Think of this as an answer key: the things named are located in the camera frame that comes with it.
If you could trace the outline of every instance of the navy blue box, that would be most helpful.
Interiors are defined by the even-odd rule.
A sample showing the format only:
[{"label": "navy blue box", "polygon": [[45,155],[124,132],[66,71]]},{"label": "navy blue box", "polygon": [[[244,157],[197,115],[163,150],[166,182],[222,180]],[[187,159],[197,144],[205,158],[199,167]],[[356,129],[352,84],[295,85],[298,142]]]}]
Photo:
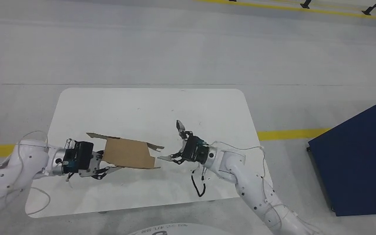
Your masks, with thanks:
[{"label": "navy blue box", "polygon": [[376,106],[309,141],[337,216],[376,214]]}]

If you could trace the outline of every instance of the white tabletop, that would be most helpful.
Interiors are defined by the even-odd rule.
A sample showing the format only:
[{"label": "white tabletop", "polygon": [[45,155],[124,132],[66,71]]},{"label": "white tabletop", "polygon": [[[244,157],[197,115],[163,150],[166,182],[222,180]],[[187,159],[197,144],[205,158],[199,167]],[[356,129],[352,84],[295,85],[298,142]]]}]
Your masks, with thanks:
[{"label": "white tabletop", "polygon": [[[71,88],[60,95],[49,129],[49,143],[64,146],[65,140],[94,143],[102,150],[105,140],[91,139],[86,132],[142,140],[165,147],[158,157],[176,153],[182,141],[176,120],[208,143],[215,140],[239,148],[260,145],[243,93],[235,89],[102,89]],[[246,166],[262,173],[259,149],[245,151]],[[74,175],[34,180],[33,187],[51,196],[49,206],[32,217],[102,212],[146,206],[189,203],[238,197],[233,184],[207,172],[206,194],[198,197],[190,179],[197,163],[177,165],[156,160],[160,169],[122,169],[103,180]],[[266,166],[266,180],[272,184]],[[32,190],[26,212],[45,205],[47,198]]]}]

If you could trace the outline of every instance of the yellow stripe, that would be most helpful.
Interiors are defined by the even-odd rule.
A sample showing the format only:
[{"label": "yellow stripe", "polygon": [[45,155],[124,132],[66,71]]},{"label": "yellow stripe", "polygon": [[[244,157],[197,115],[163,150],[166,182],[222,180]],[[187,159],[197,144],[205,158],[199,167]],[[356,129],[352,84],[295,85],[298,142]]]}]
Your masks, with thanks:
[{"label": "yellow stripe", "polygon": [[216,4],[253,6],[253,7],[257,7],[257,8],[268,8],[268,9],[278,9],[278,10],[287,10],[287,11],[301,11],[301,12],[314,12],[314,13],[327,14],[327,15],[341,15],[341,16],[351,16],[351,17],[357,17],[357,18],[376,19],[376,16],[373,16],[373,15],[364,15],[364,14],[357,14],[357,13],[328,11],[328,10],[319,10],[319,9],[304,9],[304,8],[295,8],[295,7],[291,7],[291,6],[274,6],[274,5],[265,5],[265,4],[254,4],[254,3],[250,3],[250,2],[230,2],[228,0],[196,0],[196,1],[216,3]]},{"label": "yellow stripe", "polygon": [[[270,132],[257,132],[260,141],[305,139],[315,138],[330,128],[322,129],[301,129],[301,130],[274,130]],[[13,152],[14,145],[0,145],[0,157],[7,157]]]},{"label": "yellow stripe", "polygon": [[[291,1],[291,0],[269,0],[269,1],[272,1],[272,2],[285,2],[285,3],[289,3],[289,4],[301,4],[301,3],[304,2],[302,0],[300,0],[300,1],[299,0],[296,0],[296,1]],[[350,10],[350,11],[360,11],[360,10],[363,10],[360,7],[356,8],[354,6],[339,6],[339,5],[318,4],[318,3],[315,3],[315,2],[310,3],[310,6],[319,6],[319,7],[323,7],[323,8],[334,8],[334,9],[342,9],[342,10]]]},{"label": "yellow stripe", "polygon": [[14,145],[0,145],[0,157],[8,157],[13,152]]}]

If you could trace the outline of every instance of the cardboard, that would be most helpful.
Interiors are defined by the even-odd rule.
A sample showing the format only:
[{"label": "cardboard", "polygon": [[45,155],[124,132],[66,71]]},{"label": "cardboard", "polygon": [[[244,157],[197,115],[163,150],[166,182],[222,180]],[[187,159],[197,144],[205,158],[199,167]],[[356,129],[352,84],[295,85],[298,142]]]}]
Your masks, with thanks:
[{"label": "cardboard", "polygon": [[87,134],[91,138],[107,140],[102,160],[114,164],[115,166],[135,169],[154,169],[155,158],[151,157],[149,149],[158,151],[158,149],[165,148],[137,140],[122,139],[97,133]]}]

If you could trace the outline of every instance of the concrete floor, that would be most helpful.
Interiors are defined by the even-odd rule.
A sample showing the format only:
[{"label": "concrete floor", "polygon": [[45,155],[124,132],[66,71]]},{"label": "concrete floor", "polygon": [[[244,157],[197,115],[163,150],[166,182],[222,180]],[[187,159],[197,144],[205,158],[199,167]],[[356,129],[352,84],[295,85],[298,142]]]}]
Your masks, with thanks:
[{"label": "concrete floor", "polygon": [[[237,88],[257,130],[332,127],[376,102],[376,21],[191,0],[0,1],[0,143],[48,131],[70,87]],[[306,139],[263,142],[277,193],[327,234],[375,234],[335,217]],[[0,234],[128,234],[200,223],[270,234],[240,199],[31,219],[19,199]]]}]

